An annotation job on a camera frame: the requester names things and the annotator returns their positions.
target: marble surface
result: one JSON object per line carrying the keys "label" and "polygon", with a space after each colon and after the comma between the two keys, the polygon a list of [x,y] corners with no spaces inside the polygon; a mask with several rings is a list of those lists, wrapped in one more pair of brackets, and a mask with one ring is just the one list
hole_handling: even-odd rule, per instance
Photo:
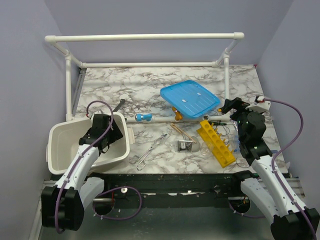
{"label": "marble surface", "polygon": [[[252,65],[230,66],[230,98],[240,97],[245,102],[252,103],[256,95],[263,93],[256,69]],[[120,99],[126,102],[119,110],[127,118],[136,113],[152,113],[158,117],[173,116],[171,106],[160,96],[160,89],[184,80],[194,80],[218,96],[224,102],[224,69],[222,67],[110,67],[88,68],[76,110],[76,117],[83,117],[86,106],[94,100],[106,101],[114,108]],[[106,107],[96,103],[91,111],[103,110]],[[269,114],[265,116],[267,126],[263,136],[271,150],[279,150],[278,138]],[[212,154],[202,155],[201,152],[176,152],[174,145],[177,140],[183,140],[170,123],[128,123],[135,135],[135,143],[130,146],[129,156],[118,164],[108,167],[107,173],[117,174],[215,174],[234,173],[247,168],[246,161],[239,152],[235,152],[236,162],[222,168]],[[177,123],[191,136],[201,137],[196,132],[200,124],[196,122]],[[237,132],[233,125],[228,125],[230,133],[226,136],[231,146],[235,148]],[[218,132],[226,134],[226,130],[218,127]],[[154,149],[146,159],[146,167],[137,171],[136,164],[130,164],[129,158],[143,154],[162,134],[168,134],[165,142]],[[286,164],[281,156],[276,160],[282,173],[287,173]]]}

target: gray wall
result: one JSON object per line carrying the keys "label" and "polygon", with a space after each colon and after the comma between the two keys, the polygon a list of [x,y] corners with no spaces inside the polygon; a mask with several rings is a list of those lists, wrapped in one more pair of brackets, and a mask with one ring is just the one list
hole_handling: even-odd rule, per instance
{"label": "gray wall", "polygon": [[[268,97],[291,103],[303,114],[301,137],[284,157],[291,162],[290,171],[299,176],[310,207],[320,212],[319,12],[320,1],[295,0],[263,53],[257,72]],[[297,134],[299,116],[276,103],[271,113],[284,146]]]}
{"label": "gray wall", "polygon": [[50,128],[65,119],[65,61],[44,43],[60,31],[43,0],[0,7],[0,239],[28,239]]}
{"label": "gray wall", "polygon": [[[63,35],[233,33],[232,64],[256,64],[292,0],[45,0]],[[213,61],[230,40],[68,43],[86,62]]]}

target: purple cable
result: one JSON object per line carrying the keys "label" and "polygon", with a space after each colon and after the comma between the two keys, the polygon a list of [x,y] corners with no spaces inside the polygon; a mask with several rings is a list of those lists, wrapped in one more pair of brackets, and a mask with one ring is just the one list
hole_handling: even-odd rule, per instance
{"label": "purple cable", "polygon": [[240,216],[242,216],[242,217],[246,217],[246,218],[250,218],[250,219],[264,219],[264,218],[265,218],[265,216],[253,216],[253,215],[247,215],[247,214],[244,214],[244,213],[240,213],[240,212],[236,211],[236,210],[232,207],[232,205],[231,205],[230,202],[229,202],[229,207],[230,207],[230,209],[233,211],[234,214],[238,214],[238,215],[240,215]]}
{"label": "purple cable", "polygon": [[136,210],[136,212],[135,212],[134,214],[132,214],[132,215],[130,215],[130,216],[126,216],[126,217],[111,217],[111,216],[99,215],[99,214],[97,214],[97,212],[96,212],[95,205],[92,203],[92,209],[93,209],[94,215],[97,215],[98,217],[103,218],[103,219],[110,219],[110,220],[128,220],[128,219],[133,218],[135,215],[137,215],[137,214],[140,212],[140,210],[141,210],[142,197],[141,197],[140,192],[139,192],[137,189],[135,189],[134,187],[132,187],[132,186],[119,186],[119,187],[110,189],[110,190],[108,190],[108,191],[102,192],[102,193],[100,193],[97,197],[102,196],[102,195],[105,195],[105,194],[108,194],[108,193],[111,193],[111,192],[113,192],[113,191],[115,191],[115,190],[123,189],[123,188],[132,189],[132,190],[136,191],[136,193],[137,193],[138,196],[139,196],[139,207],[138,207],[138,209]]}
{"label": "purple cable", "polygon": [[294,109],[300,117],[300,129],[298,131],[298,133],[296,134],[296,136],[287,144],[285,145],[283,148],[280,149],[280,151],[278,151],[272,158],[271,161],[271,165],[272,165],[272,170],[277,178],[277,180],[279,181],[280,185],[282,186],[283,190],[286,192],[286,194],[289,196],[290,200],[294,203],[294,205],[299,209],[299,211],[301,212],[301,214],[303,215],[306,223],[308,224],[311,232],[312,232],[312,236],[313,236],[313,240],[317,240],[317,236],[316,236],[316,231],[314,230],[314,227],[312,226],[312,223],[310,222],[309,218],[307,217],[307,215],[305,214],[304,210],[299,206],[299,204],[297,202],[295,202],[294,197],[291,195],[290,191],[288,190],[288,188],[286,187],[286,185],[284,184],[284,182],[281,180],[280,175],[278,173],[278,171],[276,170],[275,167],[275,161],[276,158],[279,154],[281,154],[284,150],[286,150],[288,147],[290,147],[296,140],[297,138],[300,136],[302,129],[304,128],[304,118],[302,117],[301,112],[293,105],[286,103],[284,101],[279,101],[279,100],[273,100],[273,99],[269,99],[269,98],[264,98],[264,101],[269,101],[269,102],[274,102],[274,103],[278,103],[278,104],[283,104],[286,105],[292,109]]}
{"label": "purple cable", "polygon": [[[78,165],[78,163],[80,162],[80,160],[82,159],[82,156],[84,154],[86,154],[86,152],[93,147],[93,145],[95,145],[98,141],[100,141],[106,134],[107,132],[110,130],[111,126],[112,126],[112,123],[114,122],[114,113],[113,113],[113,110],[112,108],[109,106],[108,103],[104,102],[104,101],[100,101],[100,100],[95,100],[95,101],[92,101],[88,104],[88,106],[86,107],[86,114],[88,115],[89,113],[89,107],[94,104],[94,103],[101,103],[101,104],[104,104],[106,105],[109,109],[110,109],[110,112],[111,112],[111,119],[110,119],[110,123],[109,123],[109,126],[107,127],[107,129],[104,131],[104,133],[99,137],[97,138],[90,146],[88,146],[82,153],[81,155],[77,158],[77,160],[75,161],[74,165],[72,166],[72,168],[70,169],[68,175],[66,176],[66,179],[69,179],[70,176],[72,175],[72,173],[74,172],[76,166]],[[58,197],[56,198],[56,202],[55,202],[55,209],[54,209],[54,227],[55,227],[55,230],[58,234],[62,234],[65,230],[64,229],[60,229],[59,228],[59,218],[58,218],[58,213],[59,213],[59,204],[60,204],[60,200],[61,200],[61,196],[62,196],[62,192],[63,190],[65,189],[65,186],[67,185],[67,181],[64,181],[60,190],[59,190],[59,193],[58,193]]]}

